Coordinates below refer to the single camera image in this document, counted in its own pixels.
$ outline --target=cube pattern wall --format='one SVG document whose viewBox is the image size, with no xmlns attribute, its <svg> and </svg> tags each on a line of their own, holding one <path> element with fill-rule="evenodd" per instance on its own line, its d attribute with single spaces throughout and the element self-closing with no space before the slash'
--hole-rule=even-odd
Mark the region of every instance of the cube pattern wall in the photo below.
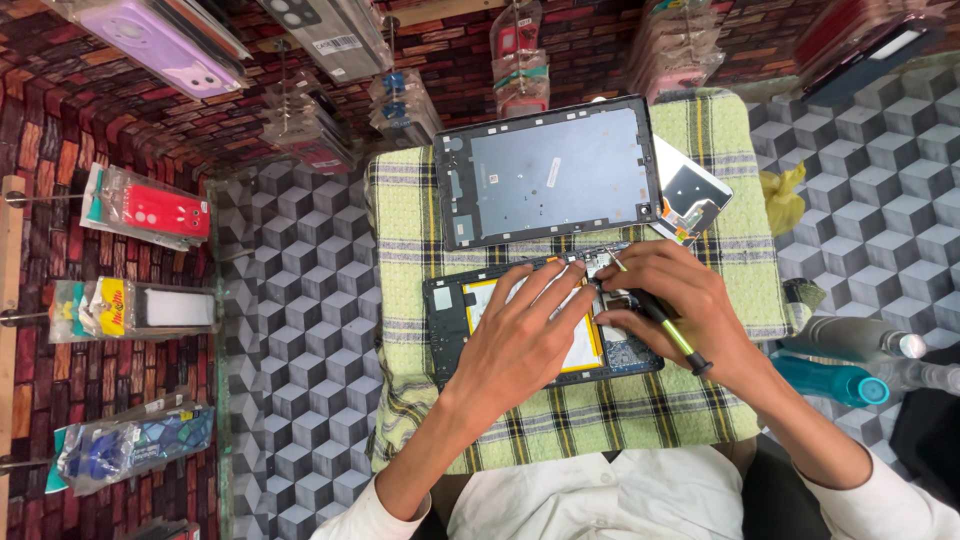
<svg viewBox="0 0 960 540">
<path fill-rule="evenodd" d="M 381 297 L 360 170 L 278 161 L 216 190 L 234 538 L 305 540 L 370 481 Z"/>
<path fill-rule="evenodd" d="M 842 106 L 749 104 L 761 170 L 804 161 L 780 276 L 827 292 L 818 314 L 874 317 L 932 348 L 960 340 L 960 65 L 887 75 Z"/>
</svg>

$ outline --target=teal water bottle cap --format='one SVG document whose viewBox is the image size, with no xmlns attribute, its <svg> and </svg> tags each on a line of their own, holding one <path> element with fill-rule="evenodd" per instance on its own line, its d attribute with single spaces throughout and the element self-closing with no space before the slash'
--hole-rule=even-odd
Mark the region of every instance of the teal water bottle cap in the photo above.
<svg viewBox="0 0 960 540">
<path fill-rule="evenodd" d="M 887 383 L 876 377 L 865 377 L 856 386 L 860 399 L 870 405 L 880 405 L 890 397 L 890 388 Z"/>
</svg>

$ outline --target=shirt sleeve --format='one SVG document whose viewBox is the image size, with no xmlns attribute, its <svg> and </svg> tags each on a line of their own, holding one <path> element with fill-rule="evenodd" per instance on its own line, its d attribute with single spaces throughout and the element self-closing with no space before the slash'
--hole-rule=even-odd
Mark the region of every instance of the shirt sleeve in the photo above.
<svg viewBox="0 0 960 540">
<path fill-rule="evenodd" d="M 427 493 L 414 514 L 412 521 L 401 521 L 383 507 L 376 495 L 376 477 L 371 479 L 360 497 L 346 512 L 323 522 L 310 536 L 310 540 L 407 540 L 430 511 L 430 494 Z"/>
<path fill-rule="evenodd" d="M 900 478 L 867 449 L 874 471 L 863 485 L 835 490 L 797 471 L 820 502 L 827 528 L 837 540 L 945 540 L 960 530 L 960 515 L 923 489 Z"/>
</svg>

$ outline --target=white shirt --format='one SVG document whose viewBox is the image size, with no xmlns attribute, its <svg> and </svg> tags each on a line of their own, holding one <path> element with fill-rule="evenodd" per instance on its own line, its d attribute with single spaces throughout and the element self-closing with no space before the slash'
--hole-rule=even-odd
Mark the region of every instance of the white shirt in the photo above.
<svg viewBox="0 0 960 540">
<path fill-rule="evenodd" d="M 960 538 L 960 516 L 901 479 L 870 453 L 873 475 L 837 491 L 801 478 L 820 501 L 837 540 Z M 391 516 L 371 481 L 357 502 L 324 522 L 311 540 L 406 540 L 413 522 Z M 476 473 L 453 508 L 451 540 L 639 540 L 743 538 L 743 482 L 708 446 L 625 450 L 608 463 L 588 454 Z"/>
</svg>

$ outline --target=person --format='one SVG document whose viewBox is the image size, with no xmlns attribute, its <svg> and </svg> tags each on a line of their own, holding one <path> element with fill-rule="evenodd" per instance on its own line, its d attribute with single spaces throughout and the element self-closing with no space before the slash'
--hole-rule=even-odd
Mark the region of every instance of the person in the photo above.
<svg viewBox="0 0 960 540">
<path fill-rule="evenodd" d="M 776 435 L 834 538 L 960 537 L 955 510 L 902 480 L 777 373 L 747 337 L 719 275 L 670 240 L 632 244 L 618 258 L 631 270 L 597 272 L 603 289 L 643 288 L 676 309 L 677 327 L 713 362 L 707 379 L 750 405 Z M 356 503 L 312 539 L 409 538 L 430 509 L 431 486 L 454 458 L 560 373 L 573 329 L 596 291 L 581 287 L 551 315 L 584 272 L 581 261 L 567 265 L 558 258 L 537 271 L 514 267 L 500 278 L 456 373 L 420 427 Z M 524 278 L 508 303 L 509 291 Z M 688 368 L 651 320 L 629 310 L 594 319 L 633 332 Z M 456 501 L 447 534 L 455 540 L 742 538 L 741 481 L 709 446 L 626 450 L 609 463 L 587 454 L 484 471 L 472 475 Z"/>
</svg>

